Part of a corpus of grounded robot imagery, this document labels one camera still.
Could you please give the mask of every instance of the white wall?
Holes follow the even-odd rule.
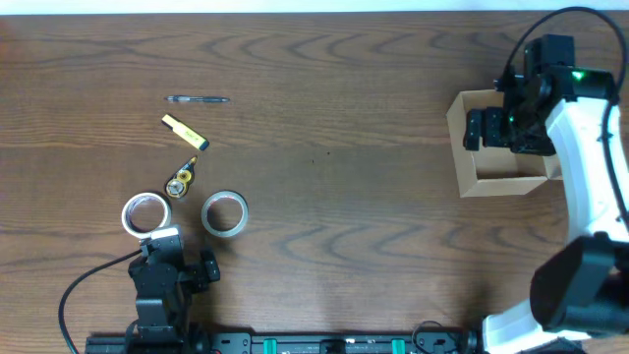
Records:
[[[555,10],[629,10],[629,0],[0,0],[0,15]]]

